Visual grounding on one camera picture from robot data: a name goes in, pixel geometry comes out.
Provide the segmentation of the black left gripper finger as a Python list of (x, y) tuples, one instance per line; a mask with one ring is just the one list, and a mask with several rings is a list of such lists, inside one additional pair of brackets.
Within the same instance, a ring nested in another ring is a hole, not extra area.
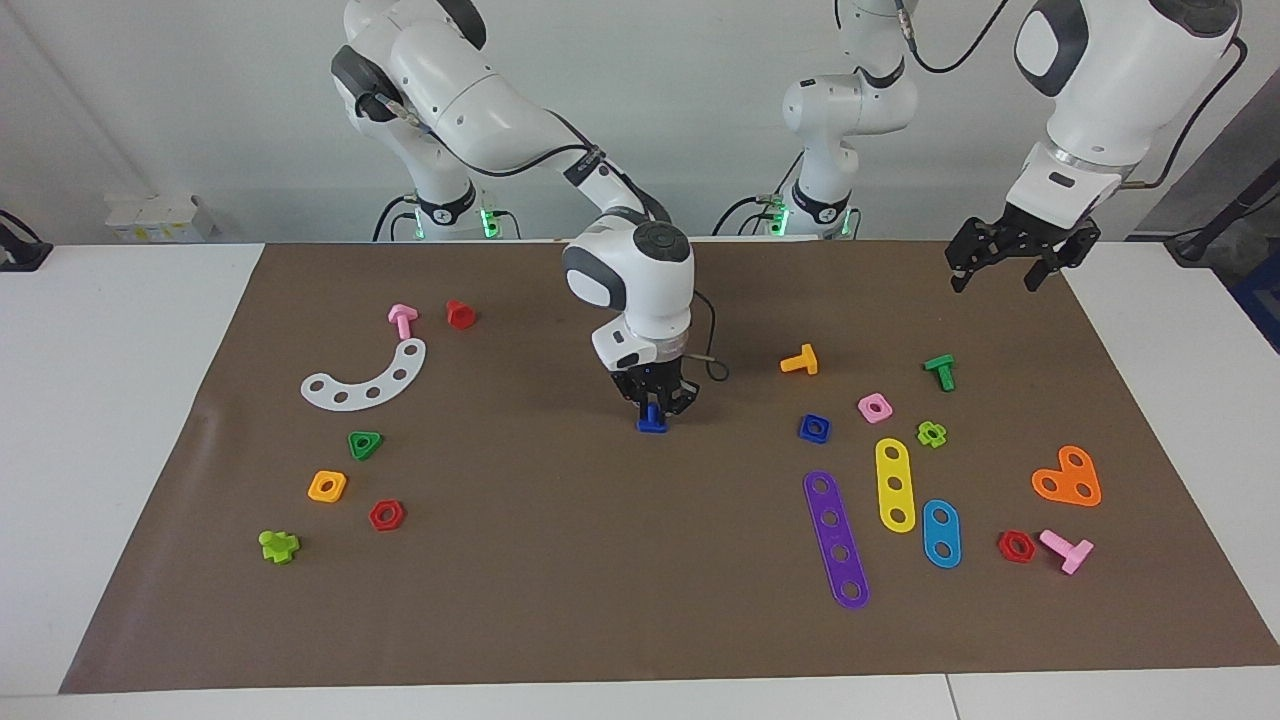
[(1052, 275), (1064, 268), (1075, 266), (1075, 245), (1073, 240), (1062, 240), (1051, 243), (1048, 240), (1036, 242), (1038, 259), (1025, 274), (1025, 288), (1028, 292), (1037, 292), (1039, 287)]
[(987, 243), (948, 243), (946, 260), (952, 272), (951, 287), (961, 293), (973, 275), (988, 264)]

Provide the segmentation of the brown table mat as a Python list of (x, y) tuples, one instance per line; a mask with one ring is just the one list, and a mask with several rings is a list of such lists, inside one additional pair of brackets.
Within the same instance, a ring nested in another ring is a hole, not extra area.
[[(63, 680), (67, 693), (273, 685), (613, 682), (1280, 664), (1247, 594), (1062, 277), (1027, 263), (952, 292), (923, 242), (701, 243), (719, 311), (705, 383), (664, 434), (603, 372), (604, 311), (548, 245), (280, 245), (261, 258)], [(461, 300), (477, 322), (445, 320)], [(394, 304), (419, 310), (419, 377), (360, 413), (301, 382), (380, 374)], [(819, 372), (783, 374), (810, 343)], [(946, 393), (922, 364), (956, 359)], [(882, 393), (893, 415), (868, 423)], [(797, 436), (805, 414), (829, 441)], [(922, 421), (948, 442), (922, 446)], [(364, 462), (348, 434), (375, 430)], [(876, 445), (910, 456), (916, 527), (881, 521)], [(1076, 445), (1096, 507), (1030, 475)], [(307, 497), (316, 471), (348, 483)], [(803, 489), (838, 483), (870, 587), (828, 587)], [(401, 528), (372, 529), (397, 498)], [(950, 502), (963, 561), (923, 553)], [(1038, 536), (1093, 552), (1074, 575)], [(259, 534), (300, 538), (262, 557)], [(1004, 530), (1036, 542), (1005, 560)]]

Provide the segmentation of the black clamp with pole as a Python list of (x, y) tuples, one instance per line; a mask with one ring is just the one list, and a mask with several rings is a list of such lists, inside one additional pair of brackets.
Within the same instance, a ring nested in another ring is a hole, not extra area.
[(1165, 247), (1176, 261), (1192, 266), (1204, 259), (1210, 245), (1226, 229), (1239, 220), (1265, 210), (1277, 199), (1280, 199), (1280, 184), (1263, 190), (1245, 190), (1204, 225), (1170, 236)]

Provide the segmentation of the purple four-hole plastic strip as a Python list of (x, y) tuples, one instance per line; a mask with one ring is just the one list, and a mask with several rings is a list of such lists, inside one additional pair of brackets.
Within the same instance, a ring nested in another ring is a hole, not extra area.
[(828, 471), (809, 471), (803, 489), (835, 602), (847, 610), (864, 609), (870, 587), (837, 480)]

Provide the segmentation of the orange three-hole angled plate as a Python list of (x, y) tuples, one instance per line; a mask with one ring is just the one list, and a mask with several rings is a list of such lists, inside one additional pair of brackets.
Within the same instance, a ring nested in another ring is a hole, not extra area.
[(1076, 445), (1059, 450), (1059, 468), (1041, 468), (1032, 473), (1030, 487), (1050, 502), (1096, 507), (1102, 501), (1100, 477), (1092, 456)]

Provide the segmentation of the yellow three-hole plastic strip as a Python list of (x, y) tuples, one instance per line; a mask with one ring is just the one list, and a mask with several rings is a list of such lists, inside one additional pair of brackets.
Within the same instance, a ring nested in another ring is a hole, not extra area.
[(876, 445), (876, 486), (882, 524), (891, 532), (906, 534), (916, 527), (916, 502), (908, 447), (899, 439), (884, 437)]

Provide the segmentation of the blue bin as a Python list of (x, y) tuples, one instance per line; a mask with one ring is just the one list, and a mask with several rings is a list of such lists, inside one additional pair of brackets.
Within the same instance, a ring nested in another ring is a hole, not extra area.
[(1263, 338), (1280, 354), (1280, 250), (1270, 254), (1230, 295)]

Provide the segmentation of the white curved five-hole strip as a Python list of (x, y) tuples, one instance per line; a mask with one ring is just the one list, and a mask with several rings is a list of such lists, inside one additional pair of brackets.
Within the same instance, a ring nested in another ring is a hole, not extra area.
[(300, 393), (310, 405), (330, 413), (360, 413), (378, 407), (402, 395), (419, 377), (428, 345), (416, 337), (402, 340), (387, 368), (371, 379), (338, 380), (326, 373), (314, 373), (300, 384)]

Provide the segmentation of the blue two-hole plastic strip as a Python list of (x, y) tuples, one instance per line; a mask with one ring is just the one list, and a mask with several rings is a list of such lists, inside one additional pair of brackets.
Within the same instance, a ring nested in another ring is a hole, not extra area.
[(957, 568), (963, 561), (963, 527), (957, 510), (942, 498), (931, 498), (922, 510), (925, 559), (940, 569)]

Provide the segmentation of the white cardboard box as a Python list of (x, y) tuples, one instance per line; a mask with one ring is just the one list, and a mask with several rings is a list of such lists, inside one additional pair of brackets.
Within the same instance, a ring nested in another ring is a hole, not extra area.
[(205, 243), (219, 234), (202, 200), (192, 193), (129, 197), (108, 195), (105, 227), (123, 243)]

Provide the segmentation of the black table clamp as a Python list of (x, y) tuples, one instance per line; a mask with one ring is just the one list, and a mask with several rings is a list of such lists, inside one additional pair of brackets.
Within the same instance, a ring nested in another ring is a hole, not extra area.
[(0, 209), (0, 273), (36, 272), (52, 250), (24, 220)]

